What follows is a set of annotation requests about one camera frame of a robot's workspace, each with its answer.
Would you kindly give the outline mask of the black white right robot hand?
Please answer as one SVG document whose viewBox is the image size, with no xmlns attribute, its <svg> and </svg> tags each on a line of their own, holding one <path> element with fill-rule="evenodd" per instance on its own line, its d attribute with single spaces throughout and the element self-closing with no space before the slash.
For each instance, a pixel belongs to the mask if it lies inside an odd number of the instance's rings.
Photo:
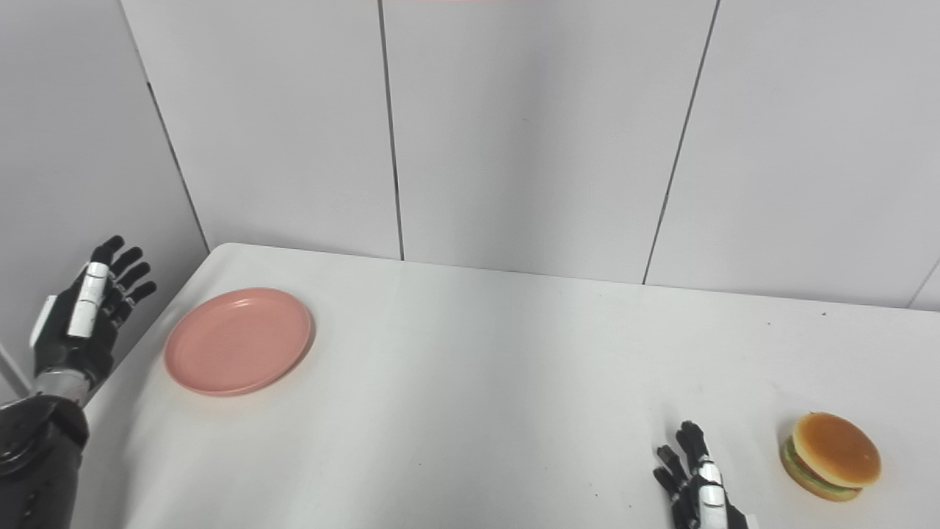
<svg viewBox="0 0 940 529">
<path fill-rule="evenodd" d="M 660 466 L 652 473 L 668 496 L 674 528 L 755 528 L 745 513 L 732 505 L 724 475 L 709 454 L 701 426 L 686 420 L 675 432 L 681 456 L 670 446 L 655 453 Z"/>
</svg>

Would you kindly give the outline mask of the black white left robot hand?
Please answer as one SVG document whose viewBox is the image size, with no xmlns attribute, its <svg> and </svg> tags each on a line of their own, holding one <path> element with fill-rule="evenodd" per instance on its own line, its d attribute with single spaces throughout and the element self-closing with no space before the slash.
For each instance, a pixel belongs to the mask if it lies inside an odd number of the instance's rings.
<svg viewBox="0 0 940 529">
<path fill-rule="evenodd" d="M 157 290 L 141 248 L 120 235 L 94 248 L 77 277 L 47 297 L 31 331 L 34 395 L 63 397 L 80 406 L 113 372 L 121 328 Z"/>
</svg>

